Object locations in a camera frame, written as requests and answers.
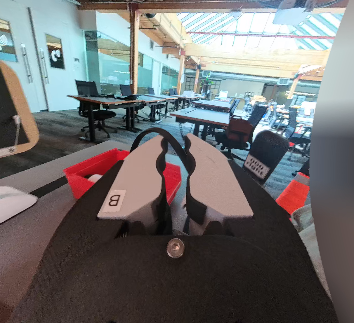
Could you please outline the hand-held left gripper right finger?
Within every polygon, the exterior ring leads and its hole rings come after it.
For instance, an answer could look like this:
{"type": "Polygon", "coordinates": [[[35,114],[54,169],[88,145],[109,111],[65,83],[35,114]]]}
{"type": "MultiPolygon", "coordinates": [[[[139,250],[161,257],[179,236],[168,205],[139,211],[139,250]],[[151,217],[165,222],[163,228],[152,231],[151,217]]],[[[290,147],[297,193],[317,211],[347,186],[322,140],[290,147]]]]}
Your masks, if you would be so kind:
{"type": "Polygon", "coordinates": [[[184,140],[189,166],[185,196],[189,234],[202,235],[213,221],[221,225],[228,220],[252,221],[254,213],[234,173],[235,162],[193,134],[184,140]]]}

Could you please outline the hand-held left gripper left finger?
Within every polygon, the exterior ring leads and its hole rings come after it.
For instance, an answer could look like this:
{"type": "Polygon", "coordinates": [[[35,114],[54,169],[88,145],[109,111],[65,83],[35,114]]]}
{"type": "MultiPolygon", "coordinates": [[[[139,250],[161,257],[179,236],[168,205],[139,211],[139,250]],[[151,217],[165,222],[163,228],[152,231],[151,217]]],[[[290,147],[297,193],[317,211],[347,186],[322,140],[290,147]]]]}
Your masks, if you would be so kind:
{"type": "Polygon", "coordinates": [[[172,234],[163,175],[167,150],[167,140],[157,135],[131,151],[102,203],[98,219],[139,221],[150,233],[172,234]]]}

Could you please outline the red plastic bin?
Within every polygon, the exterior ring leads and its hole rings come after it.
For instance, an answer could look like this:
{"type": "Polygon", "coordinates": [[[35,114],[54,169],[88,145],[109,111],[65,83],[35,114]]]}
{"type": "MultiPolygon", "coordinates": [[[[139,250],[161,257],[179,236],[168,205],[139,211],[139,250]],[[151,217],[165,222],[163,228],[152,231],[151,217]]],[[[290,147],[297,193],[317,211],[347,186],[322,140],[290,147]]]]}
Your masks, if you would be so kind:
{"type": "MultiPolygon", "coordinates": [[[[63,172],[74,198],[79,199],[93,186],[96,180],[89,180],[91,176],[103,176],[118,161],[124,160],[128,155],[129,151],[114,148],[64,169],[63,172]]],[[[165,177],[167,202],[171,205],[182,183],[180,166],[166,162],[163,175],[165,177]]]]}

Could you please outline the black office chair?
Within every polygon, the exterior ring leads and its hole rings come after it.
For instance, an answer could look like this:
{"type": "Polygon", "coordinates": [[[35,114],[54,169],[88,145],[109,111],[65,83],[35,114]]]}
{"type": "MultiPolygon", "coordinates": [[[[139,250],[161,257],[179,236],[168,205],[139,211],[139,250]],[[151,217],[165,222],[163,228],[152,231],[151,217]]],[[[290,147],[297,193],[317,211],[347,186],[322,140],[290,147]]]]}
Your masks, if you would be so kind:
{"type": "Polygon", "coordinates": [[[256,105],[250,115],[250,117],[247,119],[247,122],[252,126],[251,132],[250,132],[250,139],[253,137],[254,130],[260,120],[263,118],[264,114],[266,113],[268,109],[268,106],[266,105],[256,105]]]}
{"type": "MultiPolygon", "coordinates": [[[[95,95],[98,95],[96,83],[94,81],[76,80],[75,82],[76,82],[78,95],[82,95],[84,97],[94,97],[95,95]]],[[[110,134],[107,131],[107,128],[113,130],[114,132],[117,132],[117,128],[107,126],[105,124],[105,121],[115,117],[116,113],[114,113],[111,110],[101,109],[101,104],[97,104],[97,103],[89,104],[84,101],[80,101],[79,103],[80,104],[79,104],[78,114],[81,117],[88,119],[89,108],[90,107],[92,108],[94,129],[103,131],[107,135],[107,138],[110,138],[110,134]]]]}
{"type": "MultiPolygon", "coordinates": [[[[135,101],[137,100],[137,96],[131,93],[130,85],[119,85],[121,90],[121,95],[123,100],[135,101]]],[[[140,103],[138,102],[137,106],[134,107],[134,118],[139,123],[138,111],[140,109],[140,103]]]]}

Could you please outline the brown office chair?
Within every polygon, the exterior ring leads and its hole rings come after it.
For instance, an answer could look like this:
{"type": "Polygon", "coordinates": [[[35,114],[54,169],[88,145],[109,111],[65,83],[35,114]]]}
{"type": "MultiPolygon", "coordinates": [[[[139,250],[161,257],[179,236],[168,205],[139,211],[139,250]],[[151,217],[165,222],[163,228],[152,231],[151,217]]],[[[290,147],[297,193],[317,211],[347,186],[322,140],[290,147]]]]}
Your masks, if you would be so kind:
{"type": "Polygon", "coordinates": [[[227,149],[227,152],[224,152],[226,157],[243,161],[242,158],[233,154],[231,150],[247,150],[247,146],[252,144],[253,132],[254,126],[250,122],[239,116],[232,115],[226,130],[215,132],[215,140],[217,145],[221,145],[220,150],[227,149]]]}

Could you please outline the orange-red container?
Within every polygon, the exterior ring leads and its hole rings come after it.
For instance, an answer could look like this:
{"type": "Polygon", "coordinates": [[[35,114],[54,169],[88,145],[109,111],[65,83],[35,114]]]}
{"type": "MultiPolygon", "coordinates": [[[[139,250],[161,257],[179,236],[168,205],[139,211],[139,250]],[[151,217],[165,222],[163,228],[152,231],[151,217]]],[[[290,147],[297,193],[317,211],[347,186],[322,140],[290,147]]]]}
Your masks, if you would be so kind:
{"type": "Polygon", "coordinates": [[[304,206],[309,190],[309,176],[303,172],[298,172],[278,196],[276,202],[289,215],[292,215],[295,210],[304,206]]]}

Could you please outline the grey-topped office desk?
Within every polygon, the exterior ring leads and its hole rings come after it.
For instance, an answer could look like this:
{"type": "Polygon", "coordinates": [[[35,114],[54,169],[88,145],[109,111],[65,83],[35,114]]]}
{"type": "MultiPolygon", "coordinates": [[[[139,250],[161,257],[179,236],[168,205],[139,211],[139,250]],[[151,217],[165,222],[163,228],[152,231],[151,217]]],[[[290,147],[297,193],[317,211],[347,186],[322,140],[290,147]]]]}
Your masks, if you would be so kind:
{"type": "Polygon", "coordinates": [[[229,125],[229,114],[208,109],[195,107],[184,108],[170,113],[170,116],[175,117],[177,123],[194,124],[193,135],[199,135],[199,128],[203,126],[201,139],[206,140],[208,128],[222,129],[229,125]]]}

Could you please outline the person's pale sweatshirt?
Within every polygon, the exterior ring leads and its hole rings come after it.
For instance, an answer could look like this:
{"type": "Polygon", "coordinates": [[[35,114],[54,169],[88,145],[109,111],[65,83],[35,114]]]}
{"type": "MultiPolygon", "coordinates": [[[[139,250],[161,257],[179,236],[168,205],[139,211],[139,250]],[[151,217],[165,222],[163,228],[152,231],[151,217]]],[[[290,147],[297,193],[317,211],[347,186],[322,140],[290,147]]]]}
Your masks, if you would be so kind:
{"type": "Polygon", "coordinates": [[[299,209],[295,210],[291,215],[291,222],[297,230],[301,240],[303,241],[307,249],[312,265],[323,288],[331,299],[331,294],[326,280],[317,242],[311,204],[304,205],[299,209]]]}

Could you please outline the wood-edged office desk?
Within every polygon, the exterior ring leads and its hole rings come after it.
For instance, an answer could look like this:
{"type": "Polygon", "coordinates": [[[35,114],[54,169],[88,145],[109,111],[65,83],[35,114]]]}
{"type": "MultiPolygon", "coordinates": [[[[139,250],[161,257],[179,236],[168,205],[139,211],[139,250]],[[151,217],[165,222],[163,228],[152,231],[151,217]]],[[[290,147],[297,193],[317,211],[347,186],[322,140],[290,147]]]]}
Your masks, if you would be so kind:
{"type": "MultiPolygon", "coordinates": [[[[148,96],[148,95],[135,95],[137,96],[137,100],[135,101],[129,101],[129,100],[123,100],[123,97],[103,97],[102,95],[95,95],[94,97],[84,97],[82,95],[67,95],[69,98],[73,98],[77,101],[84,101],[89,104],[101,104],[101,109],[107,109],[107,110],[115,110],[115,109],[125,109],[126,111],[126,119],[125,119],[125,127],[116,127],[117,129],[123,129],[126,131],[130,132],[139,132],[141,129],[135,126],[135,118],[134,118],[134,107],[137,106],[138,102],[140,103],[141,106],[148,106],[151,109],[151,113],[148,116],[148,118],[144,118],[144,120],[151,121],[151,122],[156,122],[155,114],[156,114],[156,109],[157,106],[164,103],[168,102],[169,100],[175,100],[175,97],[171,98],[166,98],[165,96],[162,96],[162,98],[157,97],[157,96],[148,96]]],[[[96,139],[96,129],[93,128],[93,113],[92,113],[92,108],[89,108],[89,115],[87,119],[88,125],[86,127],[82,128],[82,132],[85,132],[83,136],[81,136],[79,139],[84,140],[87,142],[92,142],[92,143],[99,143],[96,139]]]]}

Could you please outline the white door with sign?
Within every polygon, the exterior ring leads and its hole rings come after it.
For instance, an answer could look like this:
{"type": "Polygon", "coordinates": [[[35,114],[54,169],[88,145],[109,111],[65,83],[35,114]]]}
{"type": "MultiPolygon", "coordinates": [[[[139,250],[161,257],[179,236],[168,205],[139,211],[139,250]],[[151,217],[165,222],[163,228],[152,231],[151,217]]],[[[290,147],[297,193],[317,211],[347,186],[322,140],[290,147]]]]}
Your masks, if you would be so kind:
{"type": "Polygon", "coordinates": [[[38,111],[34,73],[30,65],[31,37],[27,9],[13,1],[0,0],[1,70],[15,106],[38,111]]]}
{"type": "Polygon", "coordinates": [[[28,8],[48,111],[76,109],[75,81],[85,77],[82,31],[71,9],[28,8]]]}

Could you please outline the ceiling projector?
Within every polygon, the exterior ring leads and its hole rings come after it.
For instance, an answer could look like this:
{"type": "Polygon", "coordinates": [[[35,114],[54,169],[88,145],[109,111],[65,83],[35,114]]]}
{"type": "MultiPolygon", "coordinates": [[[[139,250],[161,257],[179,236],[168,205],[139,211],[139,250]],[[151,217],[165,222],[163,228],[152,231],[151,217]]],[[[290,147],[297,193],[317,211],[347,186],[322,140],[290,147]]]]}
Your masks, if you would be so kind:
{"type": "Polygon", "coordinates": [[[313,0],[282,0],[274,19],[274,25],[298,25],[313,10],[313,0]]]}

